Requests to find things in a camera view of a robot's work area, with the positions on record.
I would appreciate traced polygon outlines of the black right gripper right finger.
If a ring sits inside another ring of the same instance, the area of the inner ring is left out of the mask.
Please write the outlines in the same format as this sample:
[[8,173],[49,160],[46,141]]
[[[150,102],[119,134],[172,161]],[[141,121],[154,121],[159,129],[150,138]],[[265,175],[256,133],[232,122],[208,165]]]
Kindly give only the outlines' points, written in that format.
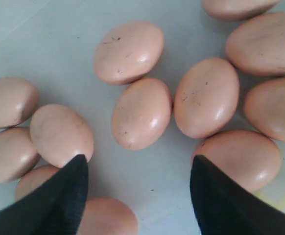
[[193,160],[190,195],[203,235],[285,235],[285,213],[246,191],[203,155]]

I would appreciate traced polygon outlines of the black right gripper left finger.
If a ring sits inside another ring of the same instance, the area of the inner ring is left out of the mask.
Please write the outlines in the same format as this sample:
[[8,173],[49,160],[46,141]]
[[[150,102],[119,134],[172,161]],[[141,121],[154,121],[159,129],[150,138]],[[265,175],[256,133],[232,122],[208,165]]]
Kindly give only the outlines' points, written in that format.
[[0,235],[75,235],[88,196],[88,164],[75,156],[33,192],[0,211]]

